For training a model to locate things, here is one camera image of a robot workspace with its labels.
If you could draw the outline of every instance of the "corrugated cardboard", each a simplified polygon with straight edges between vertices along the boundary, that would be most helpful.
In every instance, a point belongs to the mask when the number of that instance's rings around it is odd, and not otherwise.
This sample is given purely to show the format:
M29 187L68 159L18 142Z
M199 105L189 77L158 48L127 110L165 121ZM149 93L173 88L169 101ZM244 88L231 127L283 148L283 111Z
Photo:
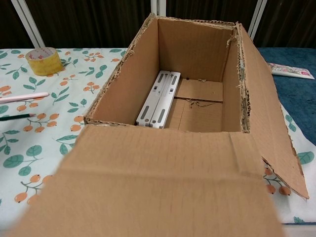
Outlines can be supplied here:
M241 132L88 125L9 236L281 237L260 160Z
M149 17L85 122L134 125L159 70L179 71L181 77L189 79L182 81L189 90L178 91L176 98L201 103L222 94L223 99L221 105L213 106L215 111L191 106L186 113L185 103L174 100L167 127L250 133L262 158L280 179L301 196L309 197L271 72L241 24ZM207 82L205 88L199 79ZM214 83L222 83L222 91L210 89L207 93Z

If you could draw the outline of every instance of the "pink pencil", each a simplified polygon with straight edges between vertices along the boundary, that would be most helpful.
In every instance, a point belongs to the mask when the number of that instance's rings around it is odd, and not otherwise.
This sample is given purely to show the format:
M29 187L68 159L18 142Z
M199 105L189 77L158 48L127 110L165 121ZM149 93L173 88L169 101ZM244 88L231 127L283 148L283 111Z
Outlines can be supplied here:
M10 96L6 98L1 98L0 104L19 101L19 100L28 100L28 99L34 99L34 98L39 98L39 97L45 97L48 95L49 95L48 92L41 92L41 93L33 93L33 94L28 94L28 95Z

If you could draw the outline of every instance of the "tape roll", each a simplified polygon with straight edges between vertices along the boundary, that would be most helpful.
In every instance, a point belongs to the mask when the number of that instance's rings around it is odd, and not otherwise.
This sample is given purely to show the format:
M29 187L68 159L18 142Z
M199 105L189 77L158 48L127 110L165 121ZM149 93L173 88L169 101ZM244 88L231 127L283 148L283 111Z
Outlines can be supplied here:
M33 49L25 58L38 76L51 75L63 69L57 50L51 47Z

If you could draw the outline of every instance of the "blue cloth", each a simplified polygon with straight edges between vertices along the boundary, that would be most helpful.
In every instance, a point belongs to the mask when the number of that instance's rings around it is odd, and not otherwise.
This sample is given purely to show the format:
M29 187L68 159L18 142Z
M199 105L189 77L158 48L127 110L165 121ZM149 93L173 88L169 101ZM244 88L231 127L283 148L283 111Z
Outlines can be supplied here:
M306 68L316 78L316 49L258 48L268 63ZM316 145L316 80L273 76L280 102Z

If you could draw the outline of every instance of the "yellow tape roll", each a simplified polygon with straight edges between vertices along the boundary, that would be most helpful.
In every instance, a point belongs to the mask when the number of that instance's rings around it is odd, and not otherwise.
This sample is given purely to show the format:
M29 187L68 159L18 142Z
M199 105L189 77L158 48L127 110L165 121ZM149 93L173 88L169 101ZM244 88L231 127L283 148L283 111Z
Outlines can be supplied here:
M56 49L51 47L33 49L25 58L38 76L51 75L63 69Z

